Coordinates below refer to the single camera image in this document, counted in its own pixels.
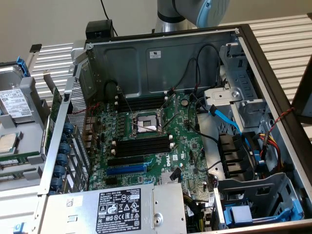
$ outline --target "green motherboard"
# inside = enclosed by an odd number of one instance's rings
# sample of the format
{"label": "green motherboard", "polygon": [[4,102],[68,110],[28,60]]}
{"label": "green motherboard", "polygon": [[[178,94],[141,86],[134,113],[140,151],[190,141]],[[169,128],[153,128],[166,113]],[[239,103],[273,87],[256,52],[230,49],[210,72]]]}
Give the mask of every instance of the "green motherboard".
{"label": "green motherboard", "polygon": [[[134,139],[132,132],[131,115],[137,112],[118,113],[115,111],[113,103],[100,104],[94,111],[89,113],[97,117],[99,124],[93,135],[102,137],[102,141],[93,140],[89,152],[92,162],[92,171],[89,181],[89,190],[107,189],[112,187],[131,186],[138,184],[161,184],[162,176],[171,174],[177,167],[182,170],[181,185],[183,191],[192,195],[196,199],[207,199],[208,189],[203,189],[203,183],[207,181],[207,174],[201,173],[194,166],[194,160],[198,159],[198,168],[206,168],[204,154],[201,153],[203,148],[201,136],[193,132],[185,122],[188,122],[188,108],[182,105],[181,101],[187,100],[189,95],[184,93],[176,94],[175,99],[171,100],[164,108],[164,118],[166,121],[175,116],[172,121],[164,128],[164,133],[173,136],[174,147],[169,153],[158,153],[144,156],[144,162],[147,165],[145,173],[131,173],[115,175],[117,184],[108,185],[106,171],[109,168],[107,161],[114,158],[111,155],[112,141],[116,138],[119,140]],[[153,113],[154,110],[140,113]],[[191,106],[190,116],[194,119],[195,107]],[[136,138],[152,137],[157,135],[155,132],[138,134]]]}

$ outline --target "circuit board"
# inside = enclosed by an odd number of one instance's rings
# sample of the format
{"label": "circuit board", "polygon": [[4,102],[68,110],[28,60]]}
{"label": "circuit board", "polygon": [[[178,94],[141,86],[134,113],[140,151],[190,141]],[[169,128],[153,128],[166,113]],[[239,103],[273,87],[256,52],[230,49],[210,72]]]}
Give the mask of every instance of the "circuit board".
{"label": "circuit board", "polygon": [[59,94],[59,90],[57,89],[57,87],[54,88],[54,92],[53,92],[53,101],[52,101],[52,107],[51,107],[51,113],[49,116],[49,126],[47,129],[47,136],[46,136],[46,143],[45,143],[45,148],[49,149],[50,147],[50,143],[51,143],[51,139],[52,139],[52,134],[54,131],[54,126],[55,123],[57,121],[58,118],[58,114],[59,114],[59,108],[60,105],[62,103],[62,96]]}
{"label": "circuit board", "polygon": [[[96,134],[100,136],[105,134],[104,142],[100,143],[100,148],[96,146],[95,140],[92,143],[89,153],[92,162],[92,172],[89,181],[89,190],[107,189],[112,187],[131,186],[138,184],[155,185],[161,184],[161,176],[171,174],[175,168],[179,167],[181,173],[181,185],[186,194],[196,199],[207,199],[208,190],[203,190],[203,182],[207,181],[207,174],[198,172],[191,158],[198,158],[197,166],[199,168],[206,167],[206,160],[201,154],[203,147],[201,136],[190,130],[185,125],[188,120],[188,108],[181,105],[182,100],[189,101],[189,95],[178,93],[176,99],[172,100],[166,108],[164,108],[166,119],[169,120],[176,114],[175,102],[177,102],[178,115],[166,126],[166,134],[173,136],[174,148],[169,153],[151,154],[144,157],[144,162],[148,164],[147,172],[131,173],[117,175],[117,184],[107,185],[105,183],[106,170],[109,168],[107,161],[114,158],[110,154],[112,141],[116,137],[121,140],[134,139],[131,136],[132,113],[117,113],[113,103],[102,104],[93,112],[92,116],[97,117],[101,123]],[[190,114],[194,115],[194,107],[191,107]],[[123,125],[124,134],[120,138],[120,124]],[[139,137],[151,137],[157,133],[144,133]]]}

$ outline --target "white label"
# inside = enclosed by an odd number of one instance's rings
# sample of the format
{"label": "white label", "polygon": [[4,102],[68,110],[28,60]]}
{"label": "white label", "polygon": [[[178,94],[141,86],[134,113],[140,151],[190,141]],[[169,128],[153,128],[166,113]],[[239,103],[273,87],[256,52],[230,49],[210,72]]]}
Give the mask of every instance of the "white label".
{"label": "white label", "polygon": [[12,118],[31,116],[31,111],[20,89],[0,91],[6,111]]}
{"label": "white label", "polygon": [[215,202],[215,194],[212,192],[209,195],[209,205],[208,207],[213,207]]}
{"label": "white label", "polygon": [[14,163],[18,163],[18,162],[19,161],[17,159],[13,159],[13,160],[7,160],[7,161],[0,162],[0,165],[4,166],[4,165],[14,164]]}
{"label": "white label", "polygon": [[140,199],[140,194],[130,195],[129,200],[135,200],[135,199]]}
{"label": "white label", "polygon": [[76,196],[66,200],[66,207],[82,206],[83,196]]}
{"label": "white label", "polygon": [[160,59],[161,51],[150,51],[150,59]]}
{"label": "white label", "polygon": [[7,176],[2,176],[2,177],[0,177],[0,180],[7,180],[7,179],[14,179],[14,176],[12,176],[12,175],[7,175]]}
{"label": "white label", "polygon": [[172,155],[172,160],[177,161],[177,155]]}
{"label": "white label", "polygon": [[186,206],[186,210],[187,210],[187,215],[188,215],[189,217],[191,217],[191,216],[194,215],[193,211],[191,211],[191,209],[190,209],[188,206]]}

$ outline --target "power supply label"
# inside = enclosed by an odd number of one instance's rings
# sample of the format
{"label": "power supply label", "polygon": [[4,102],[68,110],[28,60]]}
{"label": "power supply label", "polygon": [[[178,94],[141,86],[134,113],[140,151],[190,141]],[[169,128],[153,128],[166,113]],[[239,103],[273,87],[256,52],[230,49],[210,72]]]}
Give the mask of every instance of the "power supply label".
{"label": "power supply label", "polygon": [[141,230],[141,189],[100,193],[97,209],[98,234]]}

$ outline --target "gray robot arm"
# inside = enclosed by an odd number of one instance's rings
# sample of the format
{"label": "gray robot arm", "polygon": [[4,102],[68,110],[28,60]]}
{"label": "gray robot arm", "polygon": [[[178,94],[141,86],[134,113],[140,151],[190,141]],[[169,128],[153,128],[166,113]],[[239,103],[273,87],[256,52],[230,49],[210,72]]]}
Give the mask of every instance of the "gray robot arm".
{"label": "gray robot arm", "polygon": [[198,28],[217,26],[229,5],[229,0],[157,0],[157,31],[187,29],[185,19]]}

